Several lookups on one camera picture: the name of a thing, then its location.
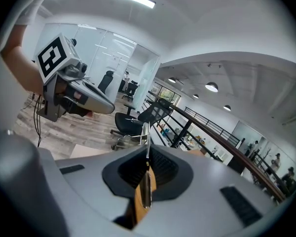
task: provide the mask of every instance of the wooden floor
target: wooden floor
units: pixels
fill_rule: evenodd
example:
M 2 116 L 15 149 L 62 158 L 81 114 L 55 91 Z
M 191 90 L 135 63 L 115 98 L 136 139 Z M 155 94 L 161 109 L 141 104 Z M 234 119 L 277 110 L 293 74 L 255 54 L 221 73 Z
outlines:
M 111 135 L 111 129 L 117 129 L 114 116 L 116 112 L 127 113 L 127 103 L 121 93 L 117 95 L 115 111 L 111 114 L 93 113 L 93 117 L 80 117 L 79 115 L 65 114 L 57 122 L 40 118 L 41 122 L 41 148 L 49 149 L 54 159 L 70 158 L 76 144 L 111 152 L 111 145 L 116 143 L 118 135 Z M 38 142 L 38 135 L 35 130 L 33 114 L 35 100 L 18 115 L 13 130 L 16 134 L 22 135 L 31 140 L 35 145 Z M 24 104 L 26 107 L 31 102 L 31 96 Z

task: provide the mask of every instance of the black metal railing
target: black metal railing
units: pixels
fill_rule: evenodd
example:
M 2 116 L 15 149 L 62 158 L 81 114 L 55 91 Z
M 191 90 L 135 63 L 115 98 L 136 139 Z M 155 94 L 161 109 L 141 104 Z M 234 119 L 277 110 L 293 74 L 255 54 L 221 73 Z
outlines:
M 266 163 L 266 161 L 260 155 L 255 154 L 251 158 L 251 160 L 259 169 L 261 169 L 263 171 L 264 175 L 266 175 L 267 177 L 269 177 L 270 174 L 273 174 L 278 186 L 281 188 L 281 191 L 287 197 L 289 197 L 291 195 L 290 191 L 287 189 L 287 187 L 285 186 L 282 179 L 279 178 L 279 176 L 275 173 L 275 171 Z
M 155 95 L 152 92 L 148 92 L 152 96 L 155 97 L 155 101 L 157 101 L 160 97 Z M 146 98 L 146 102 L 144 103 L 143 109 L 145 110 L 152 104 L 154 101 L 150 99 L 149 97 Z M 233 158 L 231 162 L 228 164 L 229 167 L 231 168 L 236 168 L 236 164 L 241 165 L 243 168 L 247 168 L 252 175 L 258 180 L 259 186 L 260 187 L 265 187 L 269 191 L 269 193 L 275 197 L 275 199 L 279 202 L 283 201 L 285 199 L 285 195 L 279 190 L 273 182 L 269 179 L 268 176 L 264 174 L 264 171 L 262 171 L 255 163 L 253 163 L 248 157 L 246 157 L 244 154 L 242 154 L 238 149 L 236 149 L 235 145 L 239 142 L 237 138 L 232 138 L 231 134 L 228 132 L 224 132 L 224 130 L 219 127 L 218 125 L 214 123 L 210 123 L 211 121 L 204 118 L 201 115 L 196 115 L 197 113 L 194 112 L 194 114 L 191 112 L 191 110 L 183 111 L 180 108 L 178 108 L 175 105 L 170 105 L 170 107 L 176 111 L 180 116 L 184 117 L 187 119 L 187 123 L 185 125 L 180 124 L 173 116 L 173 112 L 169 115 L 169 119 L 165 120 L 162 118 L 159 122 L 157 122 L 156 126 L 160 127 L 162 133 L 156 129 L 155 126 L 154 129 L 157 132 L 159 138 L 161 139 L 163 145 L 166 145 L 164 142 L 164 138 L 167 138 L 168 140 L 168 145 L 173 148 L 178 148 L 180 144 L 184 145 L 187 150 L 191 150 L 191 147 L 188 145 L 187 137 L 191 137 L 193 141 L 195 141 L 200 147 L 201 147 L 201 152 L 203 154 L 208 153 L 210 157 L 213 159 L 223 161 L 220 159 L 220 156 L 217 154 L 212 153 L 205 145 L 201 143 L 197 138 L 195 138 L 190 132 L 189 132 L 189 127 L 193 124 L 194 126 L 200 128 L 203 132 L 205 132 L 208 136 L 210 136 L 213 140 L 215 140 L 217 143 L 219 143 L 226 151 L 228 151 L 230 154 L 232 154 Z M 176 124 L 178 124 L 182 130 L 178 134 L 177 129 L 173 129 L 169 125 L 169 120 L 172 119 Z M 167 131 L 165 130 L 165 126 L 169 127 L 169 129 L 173 132 L 174 135 L 173 138 L 172 136 L 169 136 L 167 134 Z M 283 185 L 282 180 L 280 180 L 278 177 L 276 177 L 278 183 L 281 183 L 281 186 Z
M 189 107 L 185 108 L 185 112 L 192 117 L 194 117 L 196 120 L 200 121 L 202 124 L 208 126 L 211 128 L 214 132 L 219 134 L 222 138 L 229 141 L 230 144 L 233 146 L 237 146 L 239 143 L 239 139 L 236 138 L 231 133 L 227 132 L 225 129 L 221 128 L 219 125 L 215 124 L 214 122 L 210 121 L 209 119 L 205 118 L 204 116 L 200 115 L 199 113 L 193 111 Z
M 148 99 L 145 99 L 145 102 L 150 106 L 151 105 L 151 99 L 147 96 Z M 149 106 L 146 105 L 146 103 L 144 102 L 142 107 L 143 110 L 146 110 Z M 162 134 L 161 136 L 164 136 L 167 138 L 167 140 L 169 141 L 168 145 L 172 148 L 177 148 L 179 147 L 180 144 L 183 144 L 186 149 L 189 151 L 191 150 L 191 147 L 187 144 L 187 142 L 185 141 L 185 137 L 186 135 L 189 135 L 192 137 L 192 139 L 199 145 L 201 146 L 201 148 L 203 148 L 205 150 L 206 153 L 208 153 L 213 159 L 218 160 L 218 161 L 222 161 L 219 157 L 217 157 L 216 155 L 214 155 L 207 147 L 205 147 L 194 135 L 192 135 L 187 129 L 189 128 L 189 126 L 191 125 L 191 123 L 187 123 L 185 126 L 183 126 L 182 124 L 180 124 L 174 117 L 171 116 L 171 114 L 169 115 L 169 117 L 175 122 L 177 123 L 181 128 L 182 131 L 178 134 L 175 129 L 173 129 L 173 127 L 164 119 L 162 118 L 161 121 L 164 122 L 164 124 L 173 132 L 174 134 L 174 138 L 170 138 L 167 131 L 165 131 L 164 126 L 162 124 L 160 124 L 160 121 L 158 121 L 156 123 L 156 126 L 161 128 Z M 164 146 L 166 146 L 166 143 L 163 141 L 163 139 L 160 136 L 160 132 L 156 129 L 155 126 L 153 126 L 154 130 L 157 132 L 162 144 Z

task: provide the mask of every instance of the white ceiling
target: white ceiling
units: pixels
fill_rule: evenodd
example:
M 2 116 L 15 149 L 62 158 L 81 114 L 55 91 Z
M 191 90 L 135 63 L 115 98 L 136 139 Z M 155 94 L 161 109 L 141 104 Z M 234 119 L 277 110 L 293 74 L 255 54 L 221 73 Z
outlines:
M 153 0 L 154 9 L 129 0 L 45 0 L 52 14 L 83 13 L 126 21 L 171 45 L 176 34 L 211 10 L 249 0 Z
M 167 81 L 176 77 L 184 83 L 170 83 L 189 96 L 198 94 L 212 105 L 216 105 L 215 94 L 208 98 L 205 85 L 213 81 L 219 87 L 221 104 L 229 104 L 231 99 L 250 103 L 268 113 L 283 124 L 296 118 L 296 78 L 276 68 L 261 64 L 237 61 L 189 62 L 162 67 L 156 77 Z

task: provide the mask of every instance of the black mesh chair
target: black mesh chair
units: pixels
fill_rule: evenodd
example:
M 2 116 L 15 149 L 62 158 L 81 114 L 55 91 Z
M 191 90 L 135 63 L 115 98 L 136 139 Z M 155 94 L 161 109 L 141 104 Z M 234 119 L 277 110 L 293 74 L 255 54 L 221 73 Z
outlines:
M 137 82 L 131 81 L 131 83 L 128 84 L 126 94 L 124 94 L 122 98 L 127 97 L 128 101 L 129 99 L 133 101 L 133 96 L 135 94 L 136 89 L 138 88 L 137 84 Z
M 113 71 L 107 71 L 106 74 L 103 76 L 102 81 L 100 82 L 98 89 L 105 94 L 105 90 L 107 89 L 108 85 L 113 80 Z
M 150 126 L 152 126 L 170 113 L 170 102 L 163 98 L 159 99 L 158 102 L 153 102 L 148 109 L 140 113 L 138 119 L 124 113 L 116 113 L 115 124 L 119 131 L 111 130 L 111 133 L 130 136 L 140 135 L 144 123 L 150 123 Z

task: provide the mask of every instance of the railing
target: railing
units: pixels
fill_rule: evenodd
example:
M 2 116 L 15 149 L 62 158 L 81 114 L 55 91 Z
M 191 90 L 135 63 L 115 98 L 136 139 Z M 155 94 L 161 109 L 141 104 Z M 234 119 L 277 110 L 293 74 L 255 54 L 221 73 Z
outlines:
M 214 122 L 210 121 L 209 119 L 205 118 L 199 113 L 193 111 L 189 107 L 185 108 L 185 112 L 197 119 L 198 121 L 200 121 L 201 123 L 205 124 L 209 128 L 211 128 L 214 132 L 218 133 L 225 140 L 228 140 L 230 144 L 232 144 L 233 146 L 238 145 L 239 139 L 237 139 L 231 133 L 227 132 L 225 129 L 221 128 L 219 125 L 215 124 Z
M 155 95 L 154 93 L 152 93 L 150 91 L 149 91 L 149 94 L 153 95 L 156 98 L 156 100 L 158 100 L 160 98 L 159 96 Z M 148 108 L 152 102 L 154 102 L 154 101 L 152 101 L 149 97 L 147 97 L 146 102 L 144 103 L 143 109 L 145 110 L 146 108 Z M 267 175 L 265 175 L 256 164 L 254 164 L 251 160 L 249 160 L 249 158 L 247 158 L 238 149 L 236 149 L 230 140 L 226 140 L 226 138 L 222 137 L 213 128 L 211 128 L 208 125 L 204 125 L 202 122 L 200 122 L 199 119 L 191 116 L 190 114 L 186 113 L 185 111 L 181 110 L 180 108 L 178 108 L 172 104 L 170 105 L 170 107 L 174 111 L 176 111 L 178 114 L 180 114 L 182 117 L 187 119 L 187 123 L 183 126 L 170 114 L 168 121 L 166 121 L 163 118 L 161 121 L 159 121 L 156 124 L 157 127 L 161 128 L 162 133 L 169 140 L 171 147 L 177 148 L 180 146 L 180 144 L 182 144 L 187 150 L 190 150 L 191 148 L 189 145 L 187 145 L 186 140 L 185 140 L 186 136 L 189 135 L 202 148 L 203 151 L 208 153 L 208 155 L 211 158 L 219 160 L 219 161 L 223 161 L 223 159 L 221 159 L 219 157 L 219 155 L 215 155 L 214 153 L 212 153 L 206 146 L 204 146 L 197 138 L 195 138 L 195 136 L 193 136 L 188 131 L 189 127 L 193 124 L 194 126 L 197 126 L 198 128 L 200 128 L 203 132 L 205 132 L 208 136 L 210 136 L 217 143 L 219 143 L 226 151 L 228 151 L 232 155 L 233 161 L 236 161 L 239 165 L 243 166 L 244 168 L 247 168 L 252 173 L 254 178 L 256 178 L 256 180 L 259 182 L 260 186 L 265 187 L 269 191 L 269 193 L 272 196 L 274 196 L 274 198 L 278 202 L 282 202 L 285 199 L 284 194 L 279 190 L 279 188 L 277 188 L 276 185 L 274 185 L 272 183 L 272 181 L 269 179 L 269 177 Z M 172 119 L 175 123 L 177 123 L 182 128 L 182 131 L 179 134 L 169 125 L 170 119 Z M 169 127 L 169 129 L 172 130 L 173 134 L 175 135 L 173 138 L 170 138 L 167 135 L 167 132 L 164 130 L 164 127 L 163 127 L 163 125 L 160 124 L 160 122 L 164 122 L 167 125 L 167 127 Z M 162 135 L 160 134 L 160 132 L 157 130 L 157 128 L 155 126 L 153 126 L 153 127 L 154 127 L 155 131 L 157 132 L 159 138 L 161 139 L 163 145 L 166 146 L 166 143 L 163 141 Z M 280 186 L 284 185 L 283 181 L 280 178 L 276 177 L 276 179 L 277 179 L 277 182 L 279 183 Z
M 263 173 L 265 175 L 267 175 L 267 173 L 266 173 L 267 170 L 269 170 L 269 172 L 271 172 L 273 174 L 276 182 L 281 187 L 281 190 L 283 191 L 283 193 L 287 197 L 291 195 L 290 191 L 284 185 L 283 181 L 278 177 L 278 175 L 275 173 L 275 171 L 266 163 L 266 161 L 260 155 L 256 154 L 252 160 L 257 165 L 257 167 L 259 167 L 263 171 Z
M 149 98 L 148 96 L 147 96 L 147 98 L 149 99 L 149 100 L 146 100 L 146 103 L 144 103 L 143 104 L 143 110 L 146 110 L 150 105 L 151 105 L 151 103 L 153 102 L 152 100 L 151 100 L 151 98 Z M 177 146 L 178 146 L 178 144 L 181 142 L 185 147 L 186 147 L 186 149 L 187 150 L 191 150 L 191 148 L 190 148 L 190 146 L 188 146 L 187 144 L 186 144 L 186 142 L 184 141 L 184 139 L 183 139 L 183 137 L 184 137 L 184 134 L 188 134 L 189 136 L 191 136 L 195 141 L 196 141 L 196 143 L 198 144 L 198 145 L 200 145 L 213 159 L 215 159 L 215 160 L 218 160 L 218 161 L 222 161 L 221 159 L 219 159 L 217 156 L 215 156 L 207 147 L 205 147 L 198 139 L 196 139 L 188 130 L 187 130 L 187 124 L 185 125 L 185 126 L 182 126 L 174 117 L 172 117 L 171 115 L 169 115 L 169 117 L 171 118 L 171 119 L 173 119 L 173 121 L 174 122 L 176 122 L 181 128 L 183 128 L 182 129 L 182 131 L 180 132 L 180 134 L 178 134 L 173 128 L 172 128 L 172 126 L 170 126 L 169 125 L 169 123 L 164 119 L 164 118 L 162 118 L 161 120 L 171 129 L 171 131 L 174 133 L 174 135 L 175 135 L 175 137 L 173 138 L 173 139 L 171 139 L 169 136 L 168 136 L 168 134 L 167 134 L 167 132 L 163 129 L 163 126 L 160 124 L 160 121 L 158 121 L 157 123 L 156 123 L 156 126 L 158 127 L 160 127 L 160 129 L 161 129 L 161 131 L 163 132 L 163 134 L 167 137 L 167 139 L 171 142 L 171 147 L 172 148 L 176 148 Z M 158 136 L 159 136 L 159 138 L 160 138 L 160 140 L 161 140 L 161 142 L 162 142 L 162 144 L 164 145 L 164 146 L 167 146 L 167 144 L 163 141 L 163 139 L 162 139 L 162 137 L 161 137 L 161 135 L 160 135 L 160 133 L 159 133 L 159 131 L 156 129 L 156 127 L 153 125 L 152 126 L 153 128 L 154 128 L 154 130 L 156 131 L 156 133 L 158 134 Z

